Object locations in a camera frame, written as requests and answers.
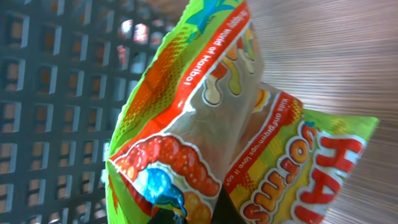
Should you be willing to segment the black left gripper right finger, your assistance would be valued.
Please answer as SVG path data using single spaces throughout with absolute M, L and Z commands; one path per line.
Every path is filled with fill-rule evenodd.
M 215 205 L 212 224 L 245 224 L 224 187 L 221 188 Z

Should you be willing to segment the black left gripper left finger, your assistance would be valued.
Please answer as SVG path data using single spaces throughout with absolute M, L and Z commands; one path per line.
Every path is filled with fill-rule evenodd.
M 187 224 L 187 221 L 182 215 L 160 208 L 147 224 Z

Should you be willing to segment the green Haribo gummy bag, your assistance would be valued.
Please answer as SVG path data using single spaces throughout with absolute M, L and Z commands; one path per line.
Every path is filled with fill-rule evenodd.
M 190 1 L 118 116 L 108 222 L 211 223 L 224 187 L 246 223 L 320 223 L 379 121 L 306 110 L 263 70 L 246 1 Z

